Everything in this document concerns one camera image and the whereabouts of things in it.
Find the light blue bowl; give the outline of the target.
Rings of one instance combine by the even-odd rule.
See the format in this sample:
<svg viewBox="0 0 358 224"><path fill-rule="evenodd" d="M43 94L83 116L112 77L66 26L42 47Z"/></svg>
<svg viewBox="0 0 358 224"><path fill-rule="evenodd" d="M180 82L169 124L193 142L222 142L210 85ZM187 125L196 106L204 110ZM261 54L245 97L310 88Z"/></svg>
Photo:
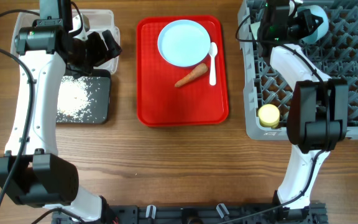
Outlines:
<svg viewBox="0 0 358 224"><path fill-rule="evenodd" d="M298 13L300 13L305 9L310 9L312 14L322 17L324 20L324 22L318 27L316 31L314 31L311 35L302 38L302 41L304 41L305 43L314 44L328 32L329 19L324 9L320 6L317 5L304 6L298 11Z"/></svg>

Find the large light blue plate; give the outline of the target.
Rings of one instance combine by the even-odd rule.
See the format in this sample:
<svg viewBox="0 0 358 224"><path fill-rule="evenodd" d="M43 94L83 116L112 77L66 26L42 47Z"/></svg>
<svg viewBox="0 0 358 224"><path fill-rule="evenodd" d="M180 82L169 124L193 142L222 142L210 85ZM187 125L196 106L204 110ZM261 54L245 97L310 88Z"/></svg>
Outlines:
<svg viewBox="0 0 358 224"><path fill-rule="evenodd" d="M161 57L176 67L192 67L208 54L211 38L198 22L180 19L167 24L159 33L157 48Z"/></svg>

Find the white plastic spoon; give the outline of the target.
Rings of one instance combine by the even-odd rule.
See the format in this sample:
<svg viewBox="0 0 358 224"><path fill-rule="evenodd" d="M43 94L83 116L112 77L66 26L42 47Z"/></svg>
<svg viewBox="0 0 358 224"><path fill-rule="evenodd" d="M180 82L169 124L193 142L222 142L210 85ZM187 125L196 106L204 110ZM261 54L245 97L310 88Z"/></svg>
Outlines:
<svg viewBox="0 0 358 224"><path fill-rule="evenodd" d="M215 42L211 43L208 54L211 58L210 69L209 69L209 84L211 86L215 86L217 83L215 57L218 54L218 47Z"/></svg>

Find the orange carrot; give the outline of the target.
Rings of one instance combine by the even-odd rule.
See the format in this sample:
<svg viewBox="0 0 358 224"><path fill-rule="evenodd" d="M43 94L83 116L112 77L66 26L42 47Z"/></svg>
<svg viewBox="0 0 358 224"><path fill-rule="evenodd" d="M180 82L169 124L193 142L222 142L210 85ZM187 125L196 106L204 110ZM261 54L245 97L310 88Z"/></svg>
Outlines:
<svg viewBox="0 0 358 224"><path fill-rule="evenodd" d="M181 80L177 81L175 84L175 88L182 87L193 80L199 78L203 74L205 74L208 71L208 67L205 63L201 63L197 65L189 74L187 74L185 77L183 77Z"/></svg>

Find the yellow plastic cup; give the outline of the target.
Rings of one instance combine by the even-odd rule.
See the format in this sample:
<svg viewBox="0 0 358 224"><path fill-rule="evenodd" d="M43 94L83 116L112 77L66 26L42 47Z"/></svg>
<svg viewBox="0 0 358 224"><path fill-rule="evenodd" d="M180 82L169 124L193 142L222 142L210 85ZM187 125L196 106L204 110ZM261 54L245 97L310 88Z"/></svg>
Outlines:
<svg viewBox="0 0 358 224"><path fill-rule="evenodd" d="M280 122L280 111L273 104L266 104L257 111L259 123L266 128L277 128Z"/></svg>

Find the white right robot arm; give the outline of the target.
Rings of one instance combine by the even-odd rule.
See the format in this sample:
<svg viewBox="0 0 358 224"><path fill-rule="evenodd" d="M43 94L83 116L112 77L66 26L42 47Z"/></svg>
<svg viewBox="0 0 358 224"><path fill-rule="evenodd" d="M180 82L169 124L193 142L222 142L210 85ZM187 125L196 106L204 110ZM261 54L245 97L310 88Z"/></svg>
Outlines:
<svg viewBox="0 0 358 224"><path fill-rule="evenodd" d="M257 30L259 55L293 92L287 118L291 156L275 195L287 213L309 207L323 162L346 136L347 82L322 72L297 44L315 44L328 30L324 9L300 1L267 1Z"/></svg>

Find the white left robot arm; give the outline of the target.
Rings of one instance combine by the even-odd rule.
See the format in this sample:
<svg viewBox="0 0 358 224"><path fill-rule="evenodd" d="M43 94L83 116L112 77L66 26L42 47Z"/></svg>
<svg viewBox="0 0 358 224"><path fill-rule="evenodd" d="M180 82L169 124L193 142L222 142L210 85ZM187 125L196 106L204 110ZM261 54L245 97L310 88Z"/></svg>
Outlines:
<svg viewBox="0 0 358 224"><path fill-rule="evenodd" d="M58 155L56 120L63 76L102 78L103 64L121 54L112 33L90 32L73 1L41 1L35 20L16 35L12 59L20 66L14 125L0 157L2 197L17 205L59 212L80 223L118 223L119 217L102 196L79 184L77 168Z"/></svg>

